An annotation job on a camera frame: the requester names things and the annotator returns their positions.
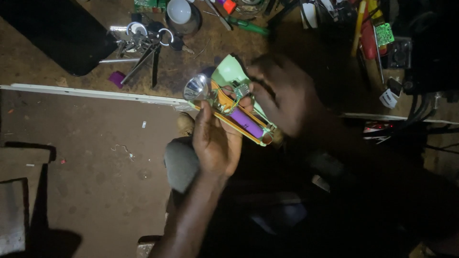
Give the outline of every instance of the shoe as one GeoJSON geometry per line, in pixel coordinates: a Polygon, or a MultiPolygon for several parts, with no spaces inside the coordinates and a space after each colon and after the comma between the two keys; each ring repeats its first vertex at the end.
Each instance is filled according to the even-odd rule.
{"type": "Polygon", "coordinates": [[[180,136],[191,136],[195,128],[195,120],[186,112],[179,114],[177,128],[180,136]]]}

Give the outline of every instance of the purple plastic piece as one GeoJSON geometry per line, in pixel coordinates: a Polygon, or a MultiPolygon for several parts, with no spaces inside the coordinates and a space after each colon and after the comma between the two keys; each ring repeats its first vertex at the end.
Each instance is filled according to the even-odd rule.
{"type": "Polygon", "coordinates": [[[108,77],[108,80],[113,82],[119,89],[121,89],[123,87],[123,85],[121,84],[121,81],[124,79],[124,77],[126,77],[124,73],[120,71],[116,71],[110,74],[110,77],[108,77]]]}
{"type": "Polygon", "coordinates": [[[260,138],[263,136],[263,129],[252,121],[244,112],[242,112],[238,107],[236,107],[231,115],[237,123],[244,127],[250,134],[255,138],[260,138]]]}

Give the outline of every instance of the wooden table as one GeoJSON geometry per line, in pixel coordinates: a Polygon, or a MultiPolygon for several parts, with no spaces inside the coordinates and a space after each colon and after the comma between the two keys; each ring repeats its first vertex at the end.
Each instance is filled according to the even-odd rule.
{"type": "MultiPolygon", "coordinates": [[[[126,25],[130,22],[133,0],[91,0],[81,5],[105,27],[126,25]]],[[[201,11],[211,11],[203,2],[196,0],[201,11]]],[[[216,5],[221,13],[221,5],[216,5]]],[[[203,22],[199,32],[185,44],[199,53],[210,39],[205,50],[195,55],[185,51],[173,51],[163,47],[159,55],[157,85],[151,89],[151,74],[139,77],[135,85],[118,89],[107,81],[114,71],[127,73],[133,63],[101,64],[86,76],[67,74],[56,63],[33,46],[4,20],[0,20],[0,85],[14,83],[70,87],[77,89],[136,93],[170,98],[181,98],[185,83],[195,74],[208,67],[217,66],[230,53],[236,54],[244,64],[263,53],[280,52],[292,58],[315,80],[322,101],[331,109],[348,116],[366,118],[405,118],[411,106],[411,96],[402,95],[395,109],[384,107],[379,96],[384,91],[375,62],[369,62],[372,83],[369,91],[358,69],[357,61],[349,57],[350,45],[326,42],[319,39],[316,31],[304,30],[300,10],[296,8],[278,26],[274,42],[237,27],[227,31],[215,16],[201,12],[203,22]]],[[[153,16],[162,21],[164,15],[153,16]]],[[[253,23],[266,26],[267,19],[258,17],[253,23]]],[[[403,78],[399,71],[384,71],[388,78],[403,78]]],[[[458,105],[443,104],[435,120],[459,122],[458,105]]]]}

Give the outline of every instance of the hand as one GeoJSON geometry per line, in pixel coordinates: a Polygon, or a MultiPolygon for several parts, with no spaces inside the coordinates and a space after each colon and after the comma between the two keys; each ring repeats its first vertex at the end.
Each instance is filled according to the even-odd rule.
{"type": "Polygon", "coordinates": [[[251,85],[266,116],[289,136],[299,136],[304,125],[325,110],[313,79],[284,56],[263,56],[247,72],[271,88],[274,96],[257,82],[251,85]]]}
{"type": "MultiPolygon", "coordinates": [[[[239,104],[248,111],[253,110],[248,97],[242,98],[239,104]]],[[[201,101],[201,110],[196,116],[193,147],[202,173],[230,177],[236,171],[241,157],[242,134],[215,117],[209,102],[201,101]]]]}

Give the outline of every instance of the person's left hand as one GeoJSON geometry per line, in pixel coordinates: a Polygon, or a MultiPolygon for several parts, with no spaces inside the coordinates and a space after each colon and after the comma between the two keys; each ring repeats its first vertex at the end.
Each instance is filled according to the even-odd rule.
{"type": "MultiPolygon", "coordinates": [[[[247,111],[253,110],[249,97],[242,98],[239,104],[247,111]]],[[[241,156],[242,134],[222,123],[212,112],[209,102],[201,101],[201,110],[196,116],[193,147],[199,158],[201,173],[230,177],[241,156]]]]}

